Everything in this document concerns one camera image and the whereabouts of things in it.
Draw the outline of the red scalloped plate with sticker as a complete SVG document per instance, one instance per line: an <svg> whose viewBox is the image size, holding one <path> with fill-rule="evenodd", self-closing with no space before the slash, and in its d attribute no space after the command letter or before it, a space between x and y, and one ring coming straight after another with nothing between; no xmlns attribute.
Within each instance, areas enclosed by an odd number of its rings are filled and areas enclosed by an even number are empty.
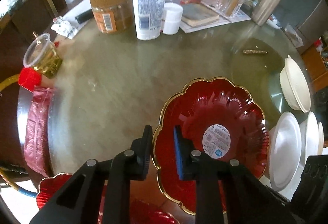
<svg viewBox="0 0 328 224"><path fill-rule="evenodd" d="M173 128L196 149L216 161L237 159L260 179L267 166L269 133L263 110L251 94L224 77L199 78L187 83L163 105L153 134L153 163L158 187L189 215L196 211L196 186L179 179Z"/></svg>

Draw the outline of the white foam plate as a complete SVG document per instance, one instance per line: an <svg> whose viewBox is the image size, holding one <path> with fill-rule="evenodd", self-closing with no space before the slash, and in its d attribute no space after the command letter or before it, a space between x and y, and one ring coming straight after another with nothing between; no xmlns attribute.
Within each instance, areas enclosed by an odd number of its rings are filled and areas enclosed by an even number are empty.
<svg viewBox="0 0 328 224"><path fill-rule="evenodd" d="M302 141L300 166L305 167L307 158L317 155L319 149L319 129L315 114L310 111L307 119L299 126Z"/></svg>
<svg viewBox="0 0 328 224"><path fill-rule="evenodd" d="M295 116L290 112L283 113L269 136L265 175L273 190L282 191L291 182L300 163L302 140Z"/></svg>

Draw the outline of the cream disposable bowl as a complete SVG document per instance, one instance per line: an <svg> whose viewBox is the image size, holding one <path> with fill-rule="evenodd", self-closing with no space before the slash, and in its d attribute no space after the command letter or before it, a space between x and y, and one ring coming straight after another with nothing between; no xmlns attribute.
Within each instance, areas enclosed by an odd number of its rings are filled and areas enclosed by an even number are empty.
<svg viewBox="0 0 328 224"><path fill-rule="evenodd" d="M293 110L308 113L311 109L311 95L306 78L299 65L288 56L279 74L283 95Z"/></svg>
<svg viewBox="0 0 328 224"><path fill-rule="evenodd" d="M318 133L319 133L318 155L322 155L323 143L324 143L324 133L323 133L322 122L318 122Z"/></svg>

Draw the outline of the red foil bag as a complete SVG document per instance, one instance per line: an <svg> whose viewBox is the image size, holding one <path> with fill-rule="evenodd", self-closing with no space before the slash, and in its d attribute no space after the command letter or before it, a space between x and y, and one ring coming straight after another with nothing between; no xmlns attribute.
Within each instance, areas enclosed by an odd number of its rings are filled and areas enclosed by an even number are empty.
<svg viewBox="0 0 328 224"><path fill-rule="evenodd" d="M48 112L52 97L52 88L34 88L24 143L27 166L44 177L53 176L48 145Z"/></svg>

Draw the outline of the red bottle cap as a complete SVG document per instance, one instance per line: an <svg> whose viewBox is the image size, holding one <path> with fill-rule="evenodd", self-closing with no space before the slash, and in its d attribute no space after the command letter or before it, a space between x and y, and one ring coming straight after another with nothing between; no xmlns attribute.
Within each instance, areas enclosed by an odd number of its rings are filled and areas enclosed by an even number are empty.
<svg viewBox="0 0 328 224"><path fill-rule="evenodd" d="M28 90L34 91L35 86L39 86L42 81L42 75L32 68L23 67L18 77L18 84Z"/></svg>

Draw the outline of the gold twisted stick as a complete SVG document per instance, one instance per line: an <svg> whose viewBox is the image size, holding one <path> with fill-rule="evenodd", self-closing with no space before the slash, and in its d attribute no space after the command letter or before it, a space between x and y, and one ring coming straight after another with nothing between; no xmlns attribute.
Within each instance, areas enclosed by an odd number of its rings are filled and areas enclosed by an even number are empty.
<svg viewBox="0 0 328 224"><path fill-rule="evenodd" d="M265 55L268 54L267 51L264 50L254 50L254 49L244 49L243 54L259 54L259 55Z"/></svg>

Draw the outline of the hula hoop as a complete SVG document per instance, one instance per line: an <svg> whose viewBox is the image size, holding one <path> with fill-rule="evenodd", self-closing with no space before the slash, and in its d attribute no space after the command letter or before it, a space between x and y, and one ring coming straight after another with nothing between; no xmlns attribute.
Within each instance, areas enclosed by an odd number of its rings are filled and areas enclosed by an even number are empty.
<svg viewBox="0 0 328 224"><path fill-rule="evenodd" d="M19 74L15 74L5 79L3 82L0 83L0 92L2 92L5 88L10 86L11 84L18 82L18 79L19 79Z"/></svg>

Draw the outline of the plastic cup of tea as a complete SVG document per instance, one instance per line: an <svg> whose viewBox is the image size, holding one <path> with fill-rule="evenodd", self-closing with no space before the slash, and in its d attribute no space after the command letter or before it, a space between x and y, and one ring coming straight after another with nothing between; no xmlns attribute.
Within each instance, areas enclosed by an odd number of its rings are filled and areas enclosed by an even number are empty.
<svg viewBox="0 0 328 224"><path fill-rule="evenodd" d="M36 36L28 47L23 57L23 66L53 79L57 75L62 61L50 35L43 33Z"/></svg>

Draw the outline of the dish of food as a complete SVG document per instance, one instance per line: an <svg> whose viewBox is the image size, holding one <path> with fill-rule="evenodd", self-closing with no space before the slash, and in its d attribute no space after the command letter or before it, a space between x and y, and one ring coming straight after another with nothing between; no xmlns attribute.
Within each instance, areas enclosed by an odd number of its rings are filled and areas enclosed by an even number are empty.
<svg viewBox="0 0 328 224"><path fill-rule="evenodd" d="M266 24L268 24L270 27L273 27L274 29L282 28L280 22L273 14L271 14L271 16L268 18Z"/></svg>

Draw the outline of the black marker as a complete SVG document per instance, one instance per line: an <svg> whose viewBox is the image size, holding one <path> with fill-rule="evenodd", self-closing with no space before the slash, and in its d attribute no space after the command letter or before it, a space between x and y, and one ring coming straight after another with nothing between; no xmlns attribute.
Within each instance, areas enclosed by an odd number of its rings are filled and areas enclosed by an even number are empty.
<svg viewBox="0 0 328 224"><path fill-rule="evenodd" d="M78 24L82 24L82 23L84 23L84 22L86 22L86 21L88 21L92 18L93 18L93 12L92 12L91 9L86 10L85 12L80 13L79 15L77 15L75 17Z"/></svg>

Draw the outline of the old book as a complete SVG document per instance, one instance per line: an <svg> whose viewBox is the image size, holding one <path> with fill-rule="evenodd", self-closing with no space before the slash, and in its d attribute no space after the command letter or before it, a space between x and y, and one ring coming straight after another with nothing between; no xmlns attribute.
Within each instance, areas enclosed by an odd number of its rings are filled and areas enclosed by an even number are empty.
<svg viewBox="0 0 328 224"><path fill-rule="evenodd" d="M182 5L182 21L191 27L212 23L219 20L220 15L201 3Z"/></svg>

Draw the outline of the small white jar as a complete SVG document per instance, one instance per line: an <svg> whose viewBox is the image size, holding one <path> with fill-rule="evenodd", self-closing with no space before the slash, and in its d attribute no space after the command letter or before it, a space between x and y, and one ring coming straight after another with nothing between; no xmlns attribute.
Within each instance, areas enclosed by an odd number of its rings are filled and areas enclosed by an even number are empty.
<svg viewBox="0 0 328 224"><path fill-rule="evenodd" d="M183 7L177 3L165 3L162 16L161 31L166 35L174 35L179 31L183 15Z"/></svg>

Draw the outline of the peanut butter jar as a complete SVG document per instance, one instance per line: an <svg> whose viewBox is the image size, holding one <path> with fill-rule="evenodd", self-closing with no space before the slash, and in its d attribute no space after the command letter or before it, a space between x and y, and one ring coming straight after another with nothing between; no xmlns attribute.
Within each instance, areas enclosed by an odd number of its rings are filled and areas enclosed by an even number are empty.
<svg viewBox="0 0 328 224"><path fill-rule="evenodd" d="M132 0L90 0L90 4L102 33L120 33L134 22Z"/></svg>

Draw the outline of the steel thermos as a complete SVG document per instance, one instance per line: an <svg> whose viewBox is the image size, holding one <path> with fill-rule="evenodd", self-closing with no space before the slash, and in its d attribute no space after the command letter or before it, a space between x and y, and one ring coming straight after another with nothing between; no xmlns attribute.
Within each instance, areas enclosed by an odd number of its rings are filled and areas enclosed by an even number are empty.
<svg viewBox="0 0 328 224"><path fill-rule="evenodd" d="M267 22L281 0L259 0L251 13L251 19L259 26Z"/></svg>

